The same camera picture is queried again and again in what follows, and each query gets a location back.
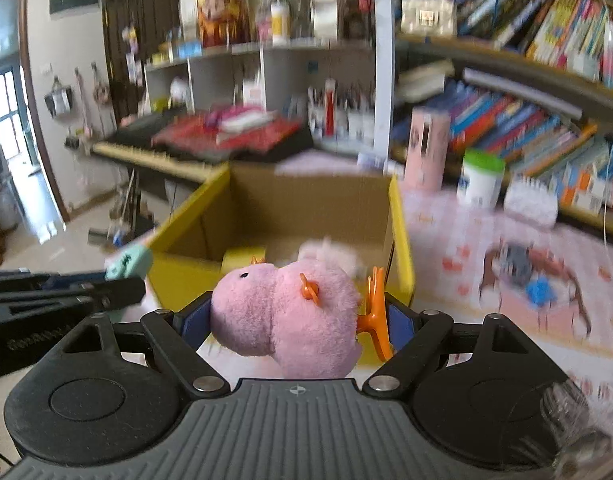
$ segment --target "mint green object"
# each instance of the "mint green object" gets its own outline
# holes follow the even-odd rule
[[[500,174],[506,170],[506,162],[501,158],[480,150],[466,150],[464,153],[464,163],[472,168],[482,171]]]
[[[124,251],[115,263],[107,269],[106,279],[121,280],[122,278],[139,276],[144,280],[152,265],[153,253],[151,249],[136,245]]]

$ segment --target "green lid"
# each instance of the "green lid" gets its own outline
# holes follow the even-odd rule
[[[491,171],[491,173],[504,173],[506,162],[501,158],[480,150],[466,150],[464,163],[479,170]]]

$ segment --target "white container with green lid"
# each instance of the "white container with green lid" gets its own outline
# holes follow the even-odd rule
[[[479,150],[466,150],[457,186],[458,202],[461,205],[494,209],[505,169],[506,163],[497,156]]]

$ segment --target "crosshair logo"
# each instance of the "crosshair logo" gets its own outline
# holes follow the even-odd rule
[[[288,391],[291,392],[294,396],[299,397],[300,395],[306,393],[306,388],[298,384],[297,386],[289,388]]]

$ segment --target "row of books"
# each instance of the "row of books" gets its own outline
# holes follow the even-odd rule
[[[580,128],[537,104],[455,80],[423,106],[450,115],[451,152],[473,147],[499,156],[513,176],[550,185],[562,204],[613,207],[613,158],[609,166],[609,145],[594,135],[596,126]]]
[[[613,89],[613,11],[598,0],[454,0],[458,35]]]

